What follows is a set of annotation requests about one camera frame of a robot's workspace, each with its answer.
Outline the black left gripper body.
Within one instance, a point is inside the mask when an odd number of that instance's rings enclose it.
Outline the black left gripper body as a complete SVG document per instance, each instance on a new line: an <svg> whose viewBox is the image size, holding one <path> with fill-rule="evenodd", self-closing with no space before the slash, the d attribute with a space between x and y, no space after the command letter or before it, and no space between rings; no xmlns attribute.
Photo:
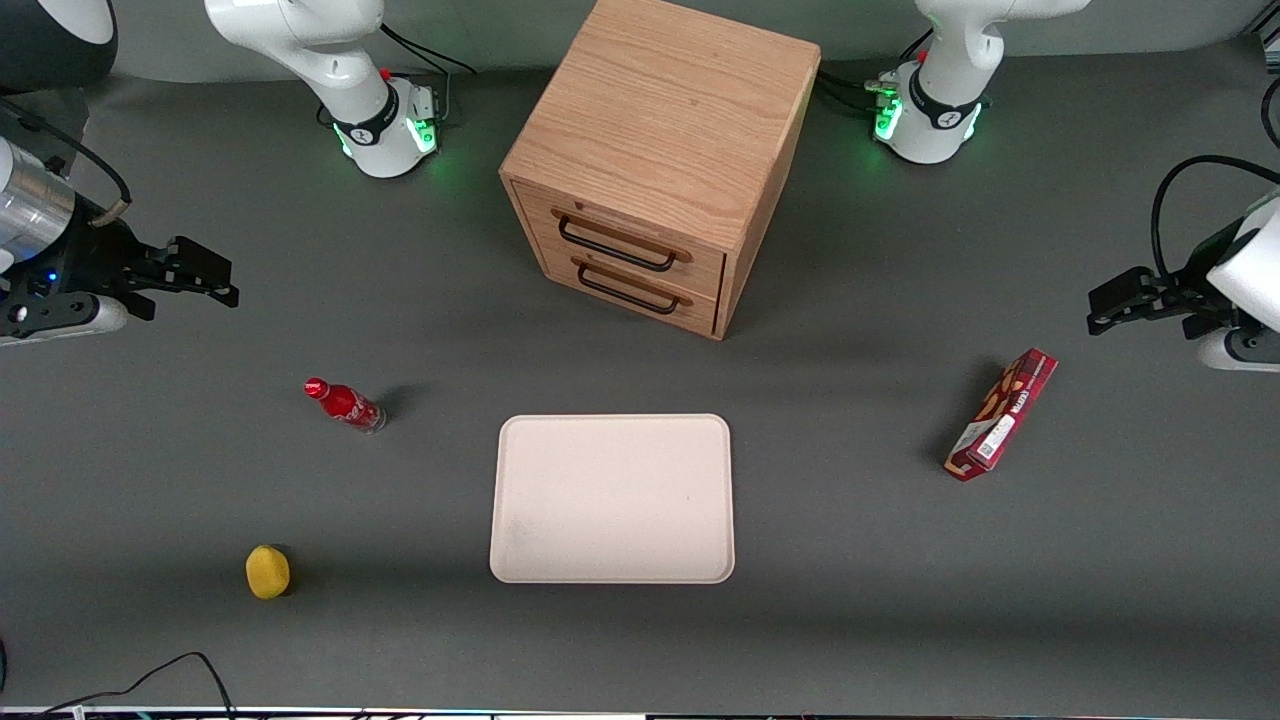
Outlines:
<svg viewBox="0 0 1280 720"><path fill-rule="evenodd" d="M1222 227L1201 241L1187 259L1187 264L1170 272L1165 261L1160 222L1151 222L1152 254L1158 279L1158 302L1148 316L1151 322L1187 315L1181 323L1187 340L1198 340L1211 331L1234 331L1243 327L1244 313L1208 282L1208 272L1222 260L1235 242L1242 218Z"/></svg>

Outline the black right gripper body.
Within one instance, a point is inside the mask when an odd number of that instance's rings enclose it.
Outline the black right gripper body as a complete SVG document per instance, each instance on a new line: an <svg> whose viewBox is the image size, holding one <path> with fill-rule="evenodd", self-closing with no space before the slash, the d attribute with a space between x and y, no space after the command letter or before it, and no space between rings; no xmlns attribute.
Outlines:
<svg viewBox="0 0 1280 720"><path fill-rule="evenodd" d="M134 265L151 268L154 251L123 222L102 228L74 222L47 249L3 272L1 334L122 329L134 316L120 304L120 291L134 281Z"/></svg>

